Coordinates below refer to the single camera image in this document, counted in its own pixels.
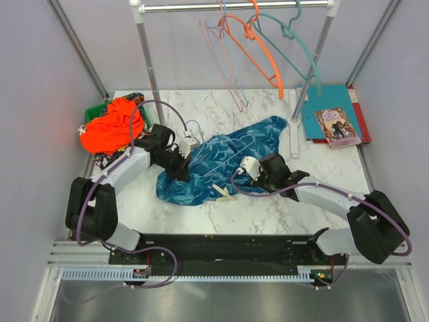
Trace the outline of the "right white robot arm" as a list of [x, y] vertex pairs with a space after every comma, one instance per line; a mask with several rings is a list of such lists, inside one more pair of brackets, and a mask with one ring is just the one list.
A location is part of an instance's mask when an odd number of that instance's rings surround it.
[[[307, 172], [292, 172], [278, 153], [259, 160], [247, 156], [241, 165], [264, 196], [279, 195], [313, 205], [348, 223], [344, 229], [320, 229], [310, 238], [306, 253], [311, 262], [322, 264], [337, 254], [361, 254], [374, 264], [382, 264], [390, 256], [407, 256], [412, 251], [410, 230], [385, 193], [355, 193], [326, 184]], [[402, 244], [407, 250], [400, 253], [397, 249]]]

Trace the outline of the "blue leaf print shorts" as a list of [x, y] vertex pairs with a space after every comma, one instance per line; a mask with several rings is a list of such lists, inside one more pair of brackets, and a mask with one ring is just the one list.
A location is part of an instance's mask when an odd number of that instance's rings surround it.
[[286, 125], [283, 117], [271, 116], [230, 134], [211, 137], [191, 152], [188, 182], [173, 180], [166, 172], [158, 175], [157, 198], [175, 205], [197, 206], [221, 197], [214, 185], [234, 195], [231, 177], [242, 159], [260, 159], [278, 152], [280, 134]]

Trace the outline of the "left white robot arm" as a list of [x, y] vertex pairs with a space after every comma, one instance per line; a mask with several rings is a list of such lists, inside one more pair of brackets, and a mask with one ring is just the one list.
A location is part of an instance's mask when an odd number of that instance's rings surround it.
[[150, 133], [136, 139], [110, 166], [90, 178], [78, 177], [70, 187], [65, 224], [68, 229], [110, 246], [124, 249], [133, 264], [142, 263], [147, 248], [140, 243], [141, 234], [119, 221], [117, 194], [138, 174], [152, 165], [163, 168], [179, 181], [189, 181], [190, 153], [200, 145], [192, 136], [174, 142], [175, 133], [156, 124]]

